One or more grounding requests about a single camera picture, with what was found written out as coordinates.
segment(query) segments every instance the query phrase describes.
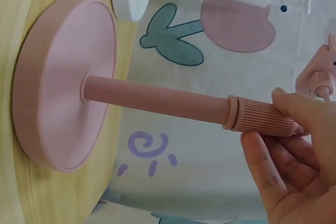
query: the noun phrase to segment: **hand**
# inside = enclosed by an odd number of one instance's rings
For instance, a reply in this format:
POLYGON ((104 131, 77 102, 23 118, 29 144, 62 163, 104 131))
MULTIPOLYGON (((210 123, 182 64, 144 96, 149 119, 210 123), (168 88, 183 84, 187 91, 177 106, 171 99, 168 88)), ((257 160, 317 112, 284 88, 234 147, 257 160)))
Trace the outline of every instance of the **hand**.
POLYGON ((276 89, 274 106, 293 118, 300 136, 241 136, 246 161, 270 224, 336 223, 336 103, 276 89))

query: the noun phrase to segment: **pink plastic toy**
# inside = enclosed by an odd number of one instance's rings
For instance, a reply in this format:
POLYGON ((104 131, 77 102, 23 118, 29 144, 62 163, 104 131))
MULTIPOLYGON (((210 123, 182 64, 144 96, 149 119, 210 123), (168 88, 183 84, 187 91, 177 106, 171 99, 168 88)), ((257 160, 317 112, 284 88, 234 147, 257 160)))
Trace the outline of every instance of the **pink plastic toy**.
POLYGON ((96 142, 107 104, 237 132, 301 133, 271 104, 115 80, 115 40, 111 12, 99 0, 58 0, 32 27, 15 71, 12 109, 18 140, 37 164, 66 173, 78 169, 96 142))
POLYGON ((328 45, 322 45, 297 77, 296 91, 330 101, 335 92, 336 38, 328 37, 328 45))

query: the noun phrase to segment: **wooden table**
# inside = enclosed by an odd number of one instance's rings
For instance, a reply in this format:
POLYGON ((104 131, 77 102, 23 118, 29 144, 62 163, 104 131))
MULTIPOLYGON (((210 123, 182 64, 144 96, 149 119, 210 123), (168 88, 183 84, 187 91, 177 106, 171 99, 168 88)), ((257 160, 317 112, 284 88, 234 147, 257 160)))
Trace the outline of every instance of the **wooden table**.
MULTIPOLYGON (((13 132, 11 84, 20 45, 55 0, 0 0, 0 223, 82 224, 111 179, 120 108, 111 106, 86 165, 62 174, 32 163, 13 132)), ((127 76, 136 24, 117 22, 116 77, 127 76)))

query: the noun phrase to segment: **pink pole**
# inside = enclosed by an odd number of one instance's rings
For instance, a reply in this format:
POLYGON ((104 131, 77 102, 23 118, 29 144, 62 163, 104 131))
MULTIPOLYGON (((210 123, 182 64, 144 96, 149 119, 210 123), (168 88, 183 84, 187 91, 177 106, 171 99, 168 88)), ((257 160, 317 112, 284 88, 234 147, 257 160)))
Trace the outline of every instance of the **pink pole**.
POLYGON ((224 125, 228 118, 227 99, 129 81, 90 75, 83 93, 91 101, 203 122, 224 125))

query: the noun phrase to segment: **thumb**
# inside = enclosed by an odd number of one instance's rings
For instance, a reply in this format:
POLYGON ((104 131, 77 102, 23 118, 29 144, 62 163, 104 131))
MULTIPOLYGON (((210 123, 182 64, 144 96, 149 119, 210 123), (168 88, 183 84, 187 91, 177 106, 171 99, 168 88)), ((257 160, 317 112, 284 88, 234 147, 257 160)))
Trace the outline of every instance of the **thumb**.
POLYGON ((311 131, 314 120, 330 106, 323 102, 301 93, 286 93, 281 88, 276 88, 272 93, 273 105, 285 116, 292 118, 305 131, 311 131))

